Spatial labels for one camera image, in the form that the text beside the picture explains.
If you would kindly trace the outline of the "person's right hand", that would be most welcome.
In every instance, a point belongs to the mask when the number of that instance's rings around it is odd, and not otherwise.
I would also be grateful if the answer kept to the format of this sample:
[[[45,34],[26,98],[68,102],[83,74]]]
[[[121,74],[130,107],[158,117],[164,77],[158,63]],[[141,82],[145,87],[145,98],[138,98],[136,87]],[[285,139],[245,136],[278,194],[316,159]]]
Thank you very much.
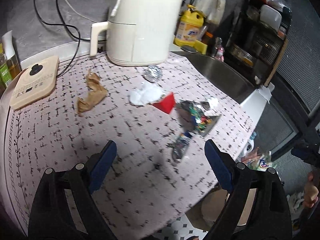
[[[313,170],[308,174],[308,181],[304,186],[304,202],[305,208],[312,208],[318,201],[319,189],[319,169]]]

